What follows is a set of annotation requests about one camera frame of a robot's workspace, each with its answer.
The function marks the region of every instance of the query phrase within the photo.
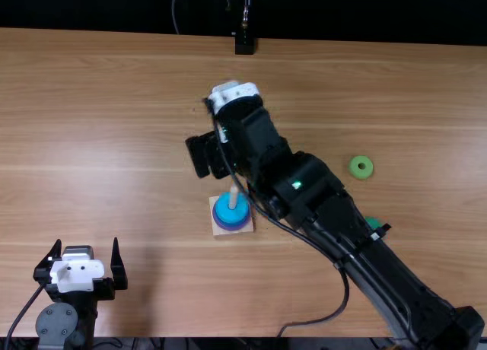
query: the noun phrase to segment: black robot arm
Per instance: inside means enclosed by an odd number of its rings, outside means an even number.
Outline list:
[[[218,179],[227,176],[223,153],[271,216],[303,230],[345,270],[403,348],[476,348],[484,328],[481,316],[472,307],[455,309],[422,283],[381,240],[390,226],[372,231],[319,158],[292,153],[255,85],[223,84],[205,103],[218,131],[186,140],[199,177],[210,171]]]

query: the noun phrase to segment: teal object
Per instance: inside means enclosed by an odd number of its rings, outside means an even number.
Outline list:
[[[238,193],[237,205],[234,209],[228,208],[230,193],[224,192],[213,208],[214,218],[217,224],[227,231],[236,231],[242,228],[250,218],[250,207],[245,195]]]
[[[349,172],[353,177],[364,180],[374,172],[374,164],[367,156],[355,156],[350,160]]]
[[[368,225],[371,226],[372,230],[377,230],[378,228],[382,227],[381,222],[374,217],[365,217]]]

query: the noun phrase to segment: green ring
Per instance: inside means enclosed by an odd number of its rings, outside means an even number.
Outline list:
[[[367,179],[374,172],[374,164],[367,156],[355,156],[350,160],[349,171],[357,179]]]

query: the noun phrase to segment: white robot part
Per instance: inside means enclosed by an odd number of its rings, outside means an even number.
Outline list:
[[[55,261],[50,272],[51,282],[58,285],[59,293],[93,291],[93,279],[102,278],[104,275],[103,263],[90,259],[89,255],[62,255],[62,260]]]
[[[233,100],[241,97],[259,95],[259,89],[251,82],[239,84],[238,81],[229,81],[215,86],[208,97],[213,102],[213,113],[218,114],[220,109]]]

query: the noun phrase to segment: green led light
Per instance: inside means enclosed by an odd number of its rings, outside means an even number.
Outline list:
[[[296,180],[291,185],[292,185],[293,188],[295,188],[296,190],[298,190],[299,188],[301,188],[303,186],[303,183],[301,181],[299,181],[299,180]]]

